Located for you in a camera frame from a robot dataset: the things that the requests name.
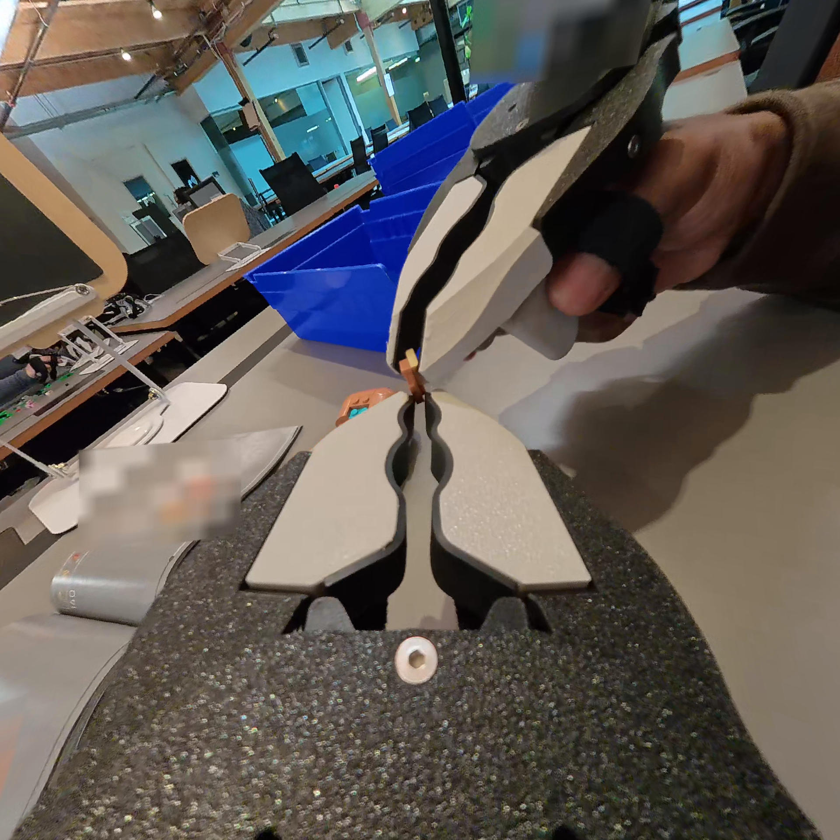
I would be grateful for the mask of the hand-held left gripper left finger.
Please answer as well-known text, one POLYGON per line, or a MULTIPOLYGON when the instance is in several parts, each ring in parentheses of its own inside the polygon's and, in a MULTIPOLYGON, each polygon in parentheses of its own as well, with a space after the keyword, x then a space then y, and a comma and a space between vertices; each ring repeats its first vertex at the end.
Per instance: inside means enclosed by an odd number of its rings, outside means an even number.
POLYGON ((399 546, 405 505, 395 462, 413 408, 396 392, 314 446, 247 572, 249 589, 323 592, 399 546))

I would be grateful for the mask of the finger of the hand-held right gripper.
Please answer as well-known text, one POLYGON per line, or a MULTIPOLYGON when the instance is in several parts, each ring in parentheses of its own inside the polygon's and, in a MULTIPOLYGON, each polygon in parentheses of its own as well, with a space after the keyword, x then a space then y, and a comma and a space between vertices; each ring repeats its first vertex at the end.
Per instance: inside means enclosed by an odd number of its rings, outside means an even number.
POLYGON ((485 226, 427 306, 419 373, 443 385, 499 329, 556 361, 571 351, 579 328, 548 300, 553 257, 536 219, 590 127, 557 139, 501 184, 485 226))
POLYGON ((423 344, 426 310, 487 219, 487 180, 469 175, 443 183, 418 226, 399 276, 386 358, 394 371, 423 344))

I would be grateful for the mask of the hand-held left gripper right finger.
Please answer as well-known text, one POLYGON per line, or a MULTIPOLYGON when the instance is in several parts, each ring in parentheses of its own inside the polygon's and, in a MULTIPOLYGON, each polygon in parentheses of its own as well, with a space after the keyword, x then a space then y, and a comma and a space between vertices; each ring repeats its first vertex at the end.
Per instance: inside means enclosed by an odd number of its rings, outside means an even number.
POLYGON ((433 569, 450 595, 529 595, 592 576, 525 447, 443 391, 426 396, 432 445, 433 569))

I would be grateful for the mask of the person's right forearm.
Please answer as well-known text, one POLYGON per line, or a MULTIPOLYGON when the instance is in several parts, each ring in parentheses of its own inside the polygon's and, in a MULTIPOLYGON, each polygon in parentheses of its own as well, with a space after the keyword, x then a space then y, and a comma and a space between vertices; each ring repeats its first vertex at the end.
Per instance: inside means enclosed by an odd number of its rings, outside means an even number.
POLYGON ((782 295, 837 311, 839 305, 839 80, 766 91, 730 110, 770 112, 790 154, 758 223, 707 276, 719 288, 782 295))

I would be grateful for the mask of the brown-edged long desk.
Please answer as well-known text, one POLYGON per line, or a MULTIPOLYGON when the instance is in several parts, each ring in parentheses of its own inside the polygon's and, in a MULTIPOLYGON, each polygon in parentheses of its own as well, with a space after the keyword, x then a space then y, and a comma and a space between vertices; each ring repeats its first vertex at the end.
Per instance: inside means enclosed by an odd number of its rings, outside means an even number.
POLYGON ((259 252, 248 263, 236 269, 225 269, 224 262, 219 260, 164 292, 138 318, 124 320, 112 330, 117 334, 132 334, 173 328, 186 314, 350 208, 378 184, 373 170, 349 179, 328 195, 251 239, 249 243, 257 246, 259 252))

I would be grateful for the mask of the grey desk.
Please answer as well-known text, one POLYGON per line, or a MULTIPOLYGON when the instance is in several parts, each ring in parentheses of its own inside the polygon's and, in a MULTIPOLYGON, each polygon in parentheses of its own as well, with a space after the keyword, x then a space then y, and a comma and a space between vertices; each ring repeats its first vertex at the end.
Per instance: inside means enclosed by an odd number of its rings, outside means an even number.
POLYGON ((838 838, 838 316, 671 295, 549 370, 453 382, 524 443, 591 569, 541 627, 308 633, 237 536, 184 558, 14 838, 838 838))

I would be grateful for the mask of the brown-edged side desk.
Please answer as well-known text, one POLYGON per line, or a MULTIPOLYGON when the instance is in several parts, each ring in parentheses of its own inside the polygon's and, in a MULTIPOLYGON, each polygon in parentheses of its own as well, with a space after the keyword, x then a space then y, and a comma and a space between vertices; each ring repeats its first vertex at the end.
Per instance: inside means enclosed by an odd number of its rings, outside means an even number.
POLYGON ((87 362, 79 370, 52 384, 44 394, 36 394, 20 408, 2 409, 1 460, 13 454, 10 446, 21 449, 63 417, 93 400, 97 394, 130 372, 121 364, 144 362, 170 343, 183 345, 180 334, 172 330, 129 335, 129 348, 110 358, 87 362))

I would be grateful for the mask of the person's right hand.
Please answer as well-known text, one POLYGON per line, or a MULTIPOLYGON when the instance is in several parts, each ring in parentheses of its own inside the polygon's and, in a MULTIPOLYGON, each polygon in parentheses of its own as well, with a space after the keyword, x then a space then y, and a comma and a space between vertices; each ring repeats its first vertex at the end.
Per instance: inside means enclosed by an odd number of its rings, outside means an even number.
MULTIPOLYGON (((657 293, 706 274, 735 238, 760 221, 790 155, 787 125, 769 111, 720 112, 666 131, 632 186, 663 224, 652 254, 657 293)), ((611 341, 634 321, 600 310, 619 282, 617 269, 588 253, 567 255, 552 268, 549 300, 578 319, 577 342, 611 341)))

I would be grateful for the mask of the orange brick model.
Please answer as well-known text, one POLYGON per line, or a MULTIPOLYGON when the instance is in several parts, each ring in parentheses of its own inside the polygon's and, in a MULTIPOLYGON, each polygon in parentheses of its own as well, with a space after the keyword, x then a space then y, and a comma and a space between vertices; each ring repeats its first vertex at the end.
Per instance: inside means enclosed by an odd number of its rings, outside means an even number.
POLYGON ((351 418, 368 411, 396 393, 393 389, 382 386, 350 394, 341 405, 335 426, 340 427, 351 418))

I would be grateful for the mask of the black office chair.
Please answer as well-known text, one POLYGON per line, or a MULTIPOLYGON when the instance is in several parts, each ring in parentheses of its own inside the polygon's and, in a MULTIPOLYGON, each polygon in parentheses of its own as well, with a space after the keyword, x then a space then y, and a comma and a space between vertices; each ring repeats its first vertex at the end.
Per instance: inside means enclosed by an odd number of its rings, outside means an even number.
POLYGON ((283 214, 287 217, 315 203, 328 194, 318 182, 298 152, 259 170, 260 175, 275 194, 283 214))

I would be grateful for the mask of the beige chair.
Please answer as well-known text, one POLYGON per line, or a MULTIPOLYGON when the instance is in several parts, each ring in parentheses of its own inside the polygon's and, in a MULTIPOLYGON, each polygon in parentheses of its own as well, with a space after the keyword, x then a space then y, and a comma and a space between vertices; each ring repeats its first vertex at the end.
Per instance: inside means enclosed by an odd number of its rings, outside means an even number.
POLYGON ((241 199, 232 193, 214 198, 187 213, 182 226, 195 256, 204 266, 236 244, 247 244, 254 236, 241 199))

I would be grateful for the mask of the metal stand rod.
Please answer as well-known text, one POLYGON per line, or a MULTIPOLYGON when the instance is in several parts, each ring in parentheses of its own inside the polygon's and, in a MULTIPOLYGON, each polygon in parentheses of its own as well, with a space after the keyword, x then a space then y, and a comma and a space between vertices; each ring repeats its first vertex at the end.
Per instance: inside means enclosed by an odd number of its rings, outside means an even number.
POLYGON ((110 327, 93 317, 70 322, 58 335, 68 349, 75 348, 81 353, 83 361, 94 360, 99 369, 116 364, 148 387, 151 400, 163 406, 171 404, 163 389, 130 362, 129 353, 136 341, 129 343, 120 338, 110 327))
POLYGON ((55 479, 64 479, 64 478, 71 478, 71 474, 69 470, 61 465, 48 465, 43 463, 42 461, 33 458, 32 456, 26 454, 24 451, 12 446, 11 443, 1 441, 1 448, 7 449, 12 454, 20 457, 21 459, 27 461, 30 465, 36 467, 40 472, 45 474, 48 477, 55 478, 55 479))

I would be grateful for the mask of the white stand bar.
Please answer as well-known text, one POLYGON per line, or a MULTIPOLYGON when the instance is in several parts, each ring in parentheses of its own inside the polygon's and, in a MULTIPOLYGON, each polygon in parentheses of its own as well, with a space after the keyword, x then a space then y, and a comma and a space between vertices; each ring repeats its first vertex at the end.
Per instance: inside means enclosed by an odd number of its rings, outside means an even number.
POLYGON ((2 354, 30 346, 43 331, 57 332, 76 320, 85 308, 93 307, 94 312, 100 312, 106 300, 92 285, 76 283, 8 297, 1 300, 1 307, 8 308, 21 301, 26 302, 26 309, 15 318, 2 321, 2 354))

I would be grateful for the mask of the wood-framed black panel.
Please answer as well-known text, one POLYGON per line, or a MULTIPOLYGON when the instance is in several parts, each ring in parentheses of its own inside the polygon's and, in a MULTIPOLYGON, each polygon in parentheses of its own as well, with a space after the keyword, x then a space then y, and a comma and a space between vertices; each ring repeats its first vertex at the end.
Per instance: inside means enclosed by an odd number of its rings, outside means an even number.
MULTIPOLYGON (((106 301, 121 291, 121 248, 5 136, 1 172, 2 300, 79 283, 106 301)), ((1 323, 26 307, 1 308, 1 323)))

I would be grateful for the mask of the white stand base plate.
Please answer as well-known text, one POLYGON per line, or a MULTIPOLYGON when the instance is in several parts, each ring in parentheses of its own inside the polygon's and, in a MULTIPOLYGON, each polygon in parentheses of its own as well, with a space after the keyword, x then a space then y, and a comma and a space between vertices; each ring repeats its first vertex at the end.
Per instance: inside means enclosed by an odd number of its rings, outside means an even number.
MULTIPOLYGON (((170 444, 211 411, 227 390, 218 383, 174 384, 164 391, 163 399, 149 400, 92 449, 170 444)), ((79 458, 68 477, 48 480, 28 503, 29 511, 52 534, 60 535, 78 524, 80 467, 79 458)))

